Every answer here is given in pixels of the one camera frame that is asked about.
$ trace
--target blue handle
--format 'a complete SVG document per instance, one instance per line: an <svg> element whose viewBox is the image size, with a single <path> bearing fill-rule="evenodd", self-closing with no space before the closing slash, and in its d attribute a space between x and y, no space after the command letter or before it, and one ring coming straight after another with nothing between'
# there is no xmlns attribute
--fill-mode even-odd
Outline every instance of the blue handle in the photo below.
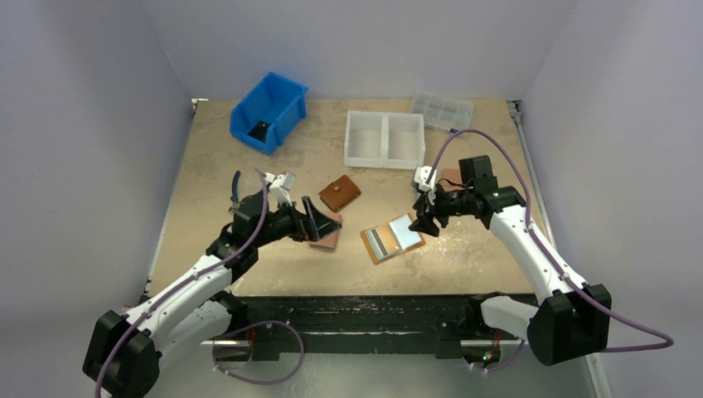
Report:
<svg viewBox="0 0 703 398"><path fill-rule="evenodd" d="M237 184L240 181L240 174L241 172L237 170L235 172L235 176L232 178L232 196L230 197L232 202L240 201L239 197L237 196Z"/></svg>

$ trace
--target tan leather wallet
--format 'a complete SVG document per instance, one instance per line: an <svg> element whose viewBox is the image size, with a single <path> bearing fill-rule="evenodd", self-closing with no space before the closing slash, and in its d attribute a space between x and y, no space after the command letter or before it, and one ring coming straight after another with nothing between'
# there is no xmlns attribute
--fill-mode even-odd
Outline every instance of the tan leather wallet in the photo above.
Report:
<svg viewBox="0 0 703 398"><path fill-rule="evenodd" d="M359 187L345 174L320 191L320 200L337 212L361 195Z"/></svg>

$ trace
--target brown leather object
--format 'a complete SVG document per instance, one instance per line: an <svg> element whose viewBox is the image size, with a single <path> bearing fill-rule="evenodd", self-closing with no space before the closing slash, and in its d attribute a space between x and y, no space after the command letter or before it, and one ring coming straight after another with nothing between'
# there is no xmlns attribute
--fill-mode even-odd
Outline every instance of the brown leather object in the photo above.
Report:
<svg viewBox="0 0 703 398"><path fill-rule="evenodd" d="M337 212L361 195L359 187L345 174L320 191L320 200Z"/></svg>
<svg viewBox="0 0 703 398"><path fill-rule="evenodd" d="M461 184L461 172L459 171L458 168L445 168L442 170L442 178L446 178L449 181L455 183L455 184ZM449 184L446 181L440 181L439 185L444 188L445 192L451 192L451 191L461 191L461 187L455 187L454 185Z"/></svg>
<svg viewBox="0 0 703 398"><path fill-rule="evenodd" d="M332 213L330 211L325 211L325 216L330 217L333 220L342 222L342 215L337 213ZM335 250L337 248L337 241L339 240L339 232L341 230L334 231L330 235L325 236L322 240L317 242L309 242L311 246L322 247L323 249Z"/></svg>

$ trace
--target white divided tray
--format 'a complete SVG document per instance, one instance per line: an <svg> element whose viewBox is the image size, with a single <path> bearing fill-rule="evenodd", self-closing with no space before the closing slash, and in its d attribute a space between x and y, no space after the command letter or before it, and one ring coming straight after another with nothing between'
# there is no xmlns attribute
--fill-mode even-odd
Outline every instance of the white divided tray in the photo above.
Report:
<svg viewBox="0 0 703 398"><path fill-rule="evenodd" d="M344 165L406 170L423 166L423 115L350 110Z"/></svg>

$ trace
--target wooden tabletop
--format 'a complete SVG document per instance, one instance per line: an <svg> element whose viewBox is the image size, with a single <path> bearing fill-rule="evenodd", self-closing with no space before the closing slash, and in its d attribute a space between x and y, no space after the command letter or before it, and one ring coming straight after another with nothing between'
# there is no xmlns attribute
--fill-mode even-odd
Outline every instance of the wooden tabletop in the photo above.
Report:
<svg viewBox="0 0 703 398"><path fill-rule="evenodd" d="M472 127L491 134L508 151L529 182L525 157L504 99L472 99ZM231 179L241 170L239 196L261 186L254 167L293 172L293 199L310 196L320 210L318 192L342 174L361 195L340 211L344 217L333 253L307 243L281 240L259 249L259 262L233 285L247 295L460 294L500 290L532 292L526 277L502 243L471 216L453 217L439 238L426 237L417 250L374 265L359 232L407 212L415 195L409 170L344 167L348 110L408 112L410 99L308 99L308 117L272 156L248 148L229 133L236 101L201 102L173 192L162 244L153 273L151 294L158 293L203 254L231 221ZM425 164L431 164L446 132L425 130ZM461 158L491 157L501 186L519 184L502 155L483 137L456 138L439 163L457 167ZM533 216L541 226L537 206Z"/></svg>

